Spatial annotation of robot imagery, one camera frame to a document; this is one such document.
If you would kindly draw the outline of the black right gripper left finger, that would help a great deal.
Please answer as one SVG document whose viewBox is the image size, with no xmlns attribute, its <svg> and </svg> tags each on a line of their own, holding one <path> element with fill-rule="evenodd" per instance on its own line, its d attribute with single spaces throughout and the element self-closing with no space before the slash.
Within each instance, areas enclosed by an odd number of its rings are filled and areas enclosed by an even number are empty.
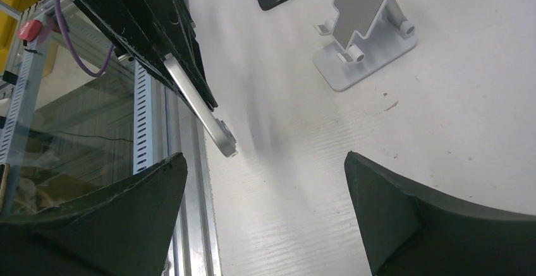
<svg viewBox="0 0 536 276">
<path fill-rule="evenodd" d="M 2 275 L 160 275 L 188 167 L 180 152 L 34 215 L 1 218 Z"/>
</svg>

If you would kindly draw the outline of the white folding phone stand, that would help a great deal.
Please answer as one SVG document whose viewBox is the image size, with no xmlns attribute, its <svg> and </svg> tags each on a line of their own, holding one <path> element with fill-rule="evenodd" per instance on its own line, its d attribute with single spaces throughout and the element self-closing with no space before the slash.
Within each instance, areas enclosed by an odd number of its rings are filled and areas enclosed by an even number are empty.
<svg viewBox="0 0 536 276">
<path fill-rule="evenodd" d="M 417 46 L 414 24 L 396 0 L 333 0 L 336 17 L 315 29 L 332 42 L 313 56 L 328 85 L 342 92 Z"/>
</svg>

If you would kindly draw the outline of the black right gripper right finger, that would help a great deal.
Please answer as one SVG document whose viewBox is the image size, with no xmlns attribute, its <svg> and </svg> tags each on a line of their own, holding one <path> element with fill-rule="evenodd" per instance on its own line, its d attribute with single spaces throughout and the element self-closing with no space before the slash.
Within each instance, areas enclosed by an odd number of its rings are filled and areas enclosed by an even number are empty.
<svg viewBox="0 0 536 276">
<path fill-rule="evenodd" d="M 535 216 L 486 207 L 356 152 L 344 171 L 373 275 L 534 275 Z"/>
</svg>

